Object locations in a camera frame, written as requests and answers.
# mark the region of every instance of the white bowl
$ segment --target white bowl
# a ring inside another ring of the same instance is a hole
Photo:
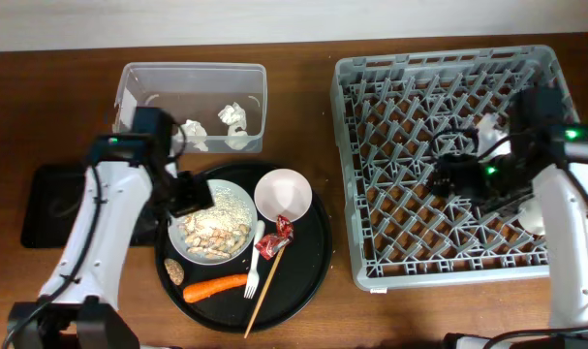
[[[262,177],[255,188],[257,210],[272,222],[279,214],[294,222],[311,206],[311,184],[293,170],[274,170]]]
[[[169,238],[170,243],[173,245],[177,253],[179,253],[182,257],[189,260],[190,262],[202,265],[202,266],[216,266],[223,263],[226,263],[233,258],[239,256],[244,250],[253,242],[253,237],[255,236],[255,232],[257,231],[257,210],[255,209],[255,204],[253,203],[253,199],[251,196],[248,195],[246,190],[242,189],[239,185],[229,182],[227,180],[222,179],[210,179],[207,181],[207,185],[209,186],[209,191],[213,192],[215,188],[227,188],[230,189],[233,194],[242,200],[244,204],[248,207],[251,211],[251,227],[248,236],[246,237],[246,242],[237,250],[234,254],[230,256],[230,258],[223,258],[223,259],[209,259],[205,258],[204,256],[196,253],[188,252],[188,245],[184,241],[186,235],[180,231],[179,225],[183,224],[184,217],[180,218],[171,218],[172,223],[169,226]]]

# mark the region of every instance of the orange carrot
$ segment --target orange carrot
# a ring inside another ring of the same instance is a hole
[[[184,289],[184,300],[186,302],[195,302],[206,299],[213,294],[229,290],[230,288],[246,285],[246,279],[248,279],[247,274],[238,274],[186,286]]]

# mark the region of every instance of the white plastic fork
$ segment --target white plastic fork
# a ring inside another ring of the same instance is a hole
[[[259,286],[259,274],[257,273],[257,262],[259,261],[259,250],[255,245],[263,238],[263,231],[265,231],[265,223],[260,220],[257,222],[257,232],[253,239],[253,257],[251,259],[251,270],[248,271],[248,280],[246,281],[246,290],[244,290],[244,298],[252,299]]]

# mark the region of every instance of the candy wrapper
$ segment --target candy wrapper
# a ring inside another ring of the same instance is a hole
[[[264,236],[257,244],[262,256],[267,260],[274,257],[278,251],[294,240],[294,225],[289,219],[279,215],[276,220],[276,234]]]

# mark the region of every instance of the crumpled paper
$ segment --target crumpled paper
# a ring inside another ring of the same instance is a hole
[[[248,136],[246,132],[246,111],[238,103],[233,102],[232,106],[227,105],[218,113],[218,117],[229,125],[227,136]],[[227,140],[225,144],[233,150],[241,150],[248,142],[245,140]]]
[[[193,143],[194,147],[198,150],[207,151],[207,145],[204,142],[207,138],[207,132],[205,132],[205,129],[201,126],[200,122],[186,120],[186,122],[183,125],[181,125],[181,128],[184,130],[184,133],[187,137],[199,136],[200,138],[198,140],[193,140],[189,142]],[[184,137],[182,136],[181,131],[177,130],[177,133],[174,137],[176,141],[181,143],[184,142]]]
[[[507,136],[506,132],[494,128],[497,119],[498,114],[487,113],[477,124],[477,129],[479,129],[479,147],[477,149],[477,156],[481,156],[485,151],[487,151],[487,149]],[[489,156],[484,159],[484,161],[494,158],[498,155],[505,155],[509,153],[511,153],[511,141],[501,144],[494,151],[492,151]]]

